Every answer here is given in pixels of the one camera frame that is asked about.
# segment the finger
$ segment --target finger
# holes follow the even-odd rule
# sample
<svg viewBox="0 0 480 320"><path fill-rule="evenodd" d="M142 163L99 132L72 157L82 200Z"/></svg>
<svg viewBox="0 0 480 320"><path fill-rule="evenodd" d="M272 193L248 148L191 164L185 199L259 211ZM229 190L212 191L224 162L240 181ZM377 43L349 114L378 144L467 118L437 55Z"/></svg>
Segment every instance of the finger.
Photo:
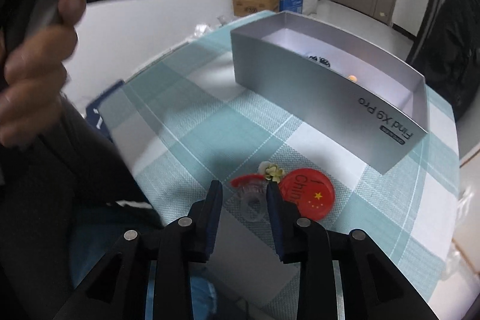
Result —
<svg viewBox="0 0 480 320"><path fill-rule="evenodd" d="M25 145L54 126L62 115L60 97L29 116L0 126L0 143L5 147Z"/></svg>
<svg viewBox="0 0 480 320"><path fill-rule="evenodd" d="M64 24L74 26L80 18L87 5L86 0L58 0L58 12Z"/></svg>
<svg viewBox="0 0 480 320"><path fill-rule="evenodd" d="M11 85L0 95L0 126L55 100L66 78L67 71L60 66L43 77Z"/></svg>
<svg viewBox="0 0 480 320"><path fill-rule="evenodd" d="M54 25L43 29L7 58L5 80L13 84L50 72L71 56L76 44L77 33L71 27Z"/></svg>

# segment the checkered tablecloth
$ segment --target checkered tablecloth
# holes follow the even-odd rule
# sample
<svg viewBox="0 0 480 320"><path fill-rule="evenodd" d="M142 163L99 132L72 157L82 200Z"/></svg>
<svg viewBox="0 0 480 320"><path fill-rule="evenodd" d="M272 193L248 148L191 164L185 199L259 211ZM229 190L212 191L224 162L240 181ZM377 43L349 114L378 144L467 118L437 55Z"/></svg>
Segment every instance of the checkered tablecloth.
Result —
<svg viewBox="0 0 480 320"><path fill-rule="evenodd" d="M321 221L324 227L365 230L428 300L447 256L458 197L450 105L428 90L430 134L382 176L235 83L230 30L265 15L232 23L160 58L101 105L133 176L165 224L202 199L212 179L220 180L224 208L208 271L280 320L296 317L299 267L279 262L268 216L256 223L241 217L229 180L256 172L263 160L287 171L321 170L337 197Z"/></svg>

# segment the silver box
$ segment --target silver box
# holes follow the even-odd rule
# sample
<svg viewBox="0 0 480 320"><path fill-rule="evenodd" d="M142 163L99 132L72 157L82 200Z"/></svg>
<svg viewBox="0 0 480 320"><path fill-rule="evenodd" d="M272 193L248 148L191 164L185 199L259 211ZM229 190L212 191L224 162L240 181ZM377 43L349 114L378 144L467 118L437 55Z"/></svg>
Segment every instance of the silver box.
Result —
<svg viewBox="0 0 480 320"><path fill-rule="evenodd" d="M351 33L282 12L234 29L231 36L237 83L307 122L381 174L428 133L424 77ZM331 68L309 55L326 58Z"/></svg>

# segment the red lid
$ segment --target red lid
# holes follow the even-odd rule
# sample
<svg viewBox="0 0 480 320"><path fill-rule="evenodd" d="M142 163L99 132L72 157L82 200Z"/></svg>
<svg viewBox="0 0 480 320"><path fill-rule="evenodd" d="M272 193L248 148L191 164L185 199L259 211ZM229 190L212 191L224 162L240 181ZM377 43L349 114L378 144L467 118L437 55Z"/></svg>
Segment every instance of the red lid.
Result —
<svg viewBox="0 0 480 320"><path fill-rule="evenodd" d="M232 179L230 181L230 185L232 185L233 187L245 186L254 180L266 181L265 177L261 174L248 174L248 175L243 175L243 176L239 176L238 178Z"/></svg>
<svg viewBox="0 0 480 320"><path fill-rule="evenodd" d="M279 187L283 199L296 204L302 217L318 221L332 210L335 191L332 182L320 171L294 170L280 181Z"/></svg>

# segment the floor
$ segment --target floor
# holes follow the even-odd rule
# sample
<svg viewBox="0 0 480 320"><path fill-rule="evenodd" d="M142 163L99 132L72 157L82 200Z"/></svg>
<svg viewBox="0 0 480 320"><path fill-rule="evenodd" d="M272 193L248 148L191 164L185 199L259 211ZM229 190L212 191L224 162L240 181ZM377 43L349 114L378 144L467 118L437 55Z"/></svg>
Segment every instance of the floor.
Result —
<svg viewBox="0 0 480 320"><path fill-rule="evenodd" d="M462 259L458 270L439 281L428 304L440 320L460 320L480 294L480 278Z"/></svg>
<svg viewBox="0 0 480 320"><path fill-rule="evenodd" d="M316 14L310 17L337 26L406 60L413 42L391 27L353 9L328 0L318 2Z"/></svg>

